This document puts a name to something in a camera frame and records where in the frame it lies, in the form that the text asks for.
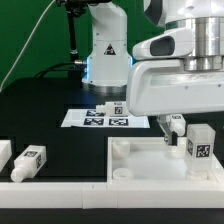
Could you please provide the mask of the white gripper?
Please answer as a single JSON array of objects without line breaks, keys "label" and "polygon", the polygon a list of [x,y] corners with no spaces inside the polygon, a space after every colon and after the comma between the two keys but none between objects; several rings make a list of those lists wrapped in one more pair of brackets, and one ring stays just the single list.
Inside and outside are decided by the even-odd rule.
[{"label": "white gripper", "polygon": [[126,103],[135,116],[155,116],[169,146],[177,145],[168,114],[224,111],[224,69],[186,72],[181,60],[136,63],[128,76]]}]

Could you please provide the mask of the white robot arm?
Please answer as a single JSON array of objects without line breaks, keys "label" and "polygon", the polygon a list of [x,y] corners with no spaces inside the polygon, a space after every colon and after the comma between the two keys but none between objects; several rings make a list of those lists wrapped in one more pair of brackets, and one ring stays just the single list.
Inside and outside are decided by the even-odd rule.
[{"label": "white robot arm", "polygon": [[126,92],[135,116],[224,111],[224,0],[143,0],[144,14],[164,32],[127,52],[127,17],[112,2],[88,5],[93,50],[83,83]]}]

